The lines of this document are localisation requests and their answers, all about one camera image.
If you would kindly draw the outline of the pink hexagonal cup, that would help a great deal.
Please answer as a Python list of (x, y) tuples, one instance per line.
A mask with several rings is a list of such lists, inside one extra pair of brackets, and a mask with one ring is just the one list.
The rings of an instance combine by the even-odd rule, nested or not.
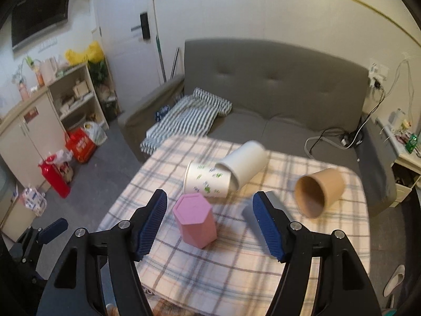
[(184, 194), (173, 207), (183, 241), (204, 248), (217, 239), (212, 205), (200, 194)]

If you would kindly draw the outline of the grey plastic cup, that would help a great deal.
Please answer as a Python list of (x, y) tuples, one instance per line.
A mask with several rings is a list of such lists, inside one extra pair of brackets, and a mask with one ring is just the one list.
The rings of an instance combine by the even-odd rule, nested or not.
[(252, 234), (254, 234), (258, 240), (264, 239), (260, 225), (262, 221), (271, 219), (271, 210), (278, 211), (281, 214), (280, 219), (285, 221), (287, 225), (293, 221), (286, 205), (273, 190), (265, 192), (265, 197), (256, 193), (251, 199), (244, 203), (242, 216)]

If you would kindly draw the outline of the plain white paper cup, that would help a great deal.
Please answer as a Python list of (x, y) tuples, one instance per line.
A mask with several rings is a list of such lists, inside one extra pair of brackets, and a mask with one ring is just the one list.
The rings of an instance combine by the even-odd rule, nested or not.
[(257, 141), (248, 141), (215, 166), (231, 173), (230, 190), (238, 191), (260, 173), (268, 162), (265, 147)]

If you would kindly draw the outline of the white cup green leaf print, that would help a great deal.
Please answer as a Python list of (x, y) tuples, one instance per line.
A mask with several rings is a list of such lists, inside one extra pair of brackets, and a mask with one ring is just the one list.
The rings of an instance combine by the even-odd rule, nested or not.
[(204, 197), (225, 198), (228, 195), (231, 172), (214, 166), (190, 162), (183, 181), (185, 194), (200, 193)]

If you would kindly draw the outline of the white slipper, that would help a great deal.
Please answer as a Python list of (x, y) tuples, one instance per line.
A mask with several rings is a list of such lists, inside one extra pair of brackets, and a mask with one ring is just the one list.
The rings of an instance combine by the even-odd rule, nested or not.
[(389, 296), (393, 292), (393, 290), (403, 282), (404, 279), (405, 266), (398, 265), (383, 290), (383, 296), (385, 298)]

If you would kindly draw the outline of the plaid table cloth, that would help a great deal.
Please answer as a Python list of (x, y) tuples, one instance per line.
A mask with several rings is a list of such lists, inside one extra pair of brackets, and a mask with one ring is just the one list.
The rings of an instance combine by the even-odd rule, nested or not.
[[(130, 218), (159, 188), (167, 193), (168, 207), (174, 207), (183, 193), (189, 163), (214, 164), (237, 147), (207, 137), (170, 137), (134, 175), (99, 229)], [(173, 212), (166, 212), (151, 252), (136, 266), (150, 293), (202, 315), (264, 315), (284, 266), (267, 254), (260, 231), (252, 230), (243, 217), (244, 208), (259, 190), (274, 192), (289, 214), (311, 231), (343, 230), (363, 265), (369, 266), (368, 207), (358, 174), (339, 165), (345, 181), (343, 196), (320, 218), (309, 219), (296, 206), (295, 183), (328, 164), (276, 151), (268, 151), (268, 159), (268, 165), (239, 191), (211, 199), (218, 237), (208, 247), (200, 250), (183, 242)]]

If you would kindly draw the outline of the white bedside cabinet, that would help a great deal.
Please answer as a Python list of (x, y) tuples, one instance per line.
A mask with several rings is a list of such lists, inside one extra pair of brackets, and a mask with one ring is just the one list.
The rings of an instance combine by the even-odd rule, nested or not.
[(376, 118), (375, 124), (380, 129), (380, 138), (385, 146), (390, 167), (393, 170), (396, 198), (390, 207), (395, 208), (413, 190), (420, 192), (420, 157), (416, 151), (411, 154), (406, 151), (405, 146), (398, 141), (398, 136), (392, 132), (388, 122)]

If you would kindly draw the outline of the red gift bag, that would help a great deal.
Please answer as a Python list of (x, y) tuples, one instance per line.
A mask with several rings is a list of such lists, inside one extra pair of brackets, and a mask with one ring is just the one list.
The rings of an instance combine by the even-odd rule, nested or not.
[(87, 163), (96, 150), (96, 144), (84, 129), (78, 128), (65, 134), (66, 148), (79, 163)]

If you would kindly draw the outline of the white shelf cabinet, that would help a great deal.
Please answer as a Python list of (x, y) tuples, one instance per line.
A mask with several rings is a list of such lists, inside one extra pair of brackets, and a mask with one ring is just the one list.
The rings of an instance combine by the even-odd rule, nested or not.
[(65, 148), (66, 134), (76, 117), (109, 129), (85, 63), (8, 112), (1, 123), (1, 158), (21, 185), (50, 188), (38, 163)]

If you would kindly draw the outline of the green bottle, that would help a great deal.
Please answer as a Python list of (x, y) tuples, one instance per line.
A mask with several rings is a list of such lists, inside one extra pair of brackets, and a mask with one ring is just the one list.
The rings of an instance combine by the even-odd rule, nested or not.
[(417, 136), (415, 134), (410, 134), (405, 144), (405, 150), (411, 154), (417, 148), (417, 142)]

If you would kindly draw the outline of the grey fabric sofa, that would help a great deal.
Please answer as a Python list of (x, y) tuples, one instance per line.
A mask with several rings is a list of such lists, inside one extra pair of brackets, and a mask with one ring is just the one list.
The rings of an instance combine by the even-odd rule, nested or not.
[(361, 143), (344, 149), (319, 141), (319, 161), (354, 170), (367, 198), (370, 216), (396, 198), (395, 179), (378, 127), (363, 118), (369, 91), (368, 70), (356, 63), (308, 48), (255, 39), (188, 40), (184, 73), (157, 87), (118, 117), (121, 133), (140, 162), (146, 132), (159, 108), (179, 93), (199, 87), (229, 100), (233, 109), (216, 120), (212, 139), (244, 143), (255, 140), (267, 149), (304, 156), (310, 137), (328, 131), (357, 132)]

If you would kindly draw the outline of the checked striped cloth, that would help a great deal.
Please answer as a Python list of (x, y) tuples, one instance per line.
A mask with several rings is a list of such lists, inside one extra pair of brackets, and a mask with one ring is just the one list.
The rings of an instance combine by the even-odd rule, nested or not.
[(148, 155), (171, 136), (206, 136), (217, 117), (226, 117), (232, 103), (196, 87), (184, 96), (167, 114), (146, 132), (140, 150)]

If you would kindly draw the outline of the yellow plastic bag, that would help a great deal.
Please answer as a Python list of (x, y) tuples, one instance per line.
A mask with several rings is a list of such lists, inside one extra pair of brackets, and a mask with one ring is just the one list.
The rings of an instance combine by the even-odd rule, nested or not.
[(82, 52), (68, 49), (65, 52), (65, 58), (71, 66), (77, 66), (88, 61), (92, 63), (99, 63), (105, 59), (105, 54), (103, 53), (98, 41), (92, 41)]

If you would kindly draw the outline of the wall power socket with chargers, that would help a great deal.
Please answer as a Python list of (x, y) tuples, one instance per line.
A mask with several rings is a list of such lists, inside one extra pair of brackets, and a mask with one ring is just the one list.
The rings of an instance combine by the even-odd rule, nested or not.
[(377, 60), (371, 58), (368, 66), (368, 78), (370, 88), (380, 88), (387, 80), (389, 68), (380, 64)]

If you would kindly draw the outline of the wall mounted television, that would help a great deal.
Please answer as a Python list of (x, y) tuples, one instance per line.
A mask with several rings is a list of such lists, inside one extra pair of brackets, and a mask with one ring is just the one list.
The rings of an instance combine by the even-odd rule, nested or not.
[(12, 50), (68, 21), (69, 0), (20, 0), (11, 13)]

